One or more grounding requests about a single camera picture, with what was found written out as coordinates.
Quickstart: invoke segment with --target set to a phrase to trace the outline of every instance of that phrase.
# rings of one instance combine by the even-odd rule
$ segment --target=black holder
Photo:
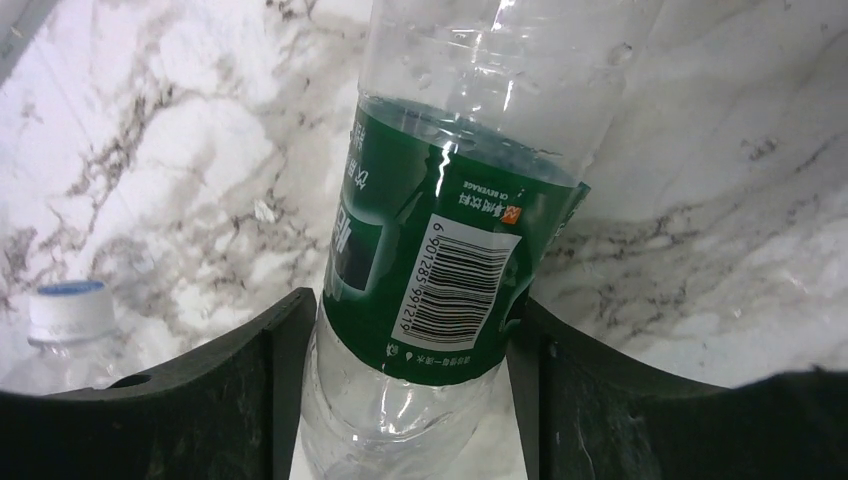
[[[0,479],[286,479],[315,297],[106,390],[0,393]],[[623,355],[530,300],[507,353],[530,480],[846,479],[848,375],[727,390]]]

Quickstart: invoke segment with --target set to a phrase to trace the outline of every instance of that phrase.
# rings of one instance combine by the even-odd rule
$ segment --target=white marble
[[[535,295],[683,376],[848,367],[848,3],[668,1]]]
[[[148,366],[317,290],[369,10],[63,0],[0,86],[0,375],[39,283],[105,280]],[[701,380],[845,368],[846,133],[848,2],[666,0],[536,298]],[[523,477],[497,389],[450,478]]]

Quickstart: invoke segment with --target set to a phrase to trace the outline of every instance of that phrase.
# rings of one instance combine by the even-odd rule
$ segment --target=clear plastic bottle
[[[41,287],[30,300],[29,343],[38,352],[16,365],[0,388],[50,395],[80,388],[106,388],[138,371],[126,355],[112,297],[102,282]]]
[[[661,4],[375,0],[304,377],[318,478],[463,448]]]

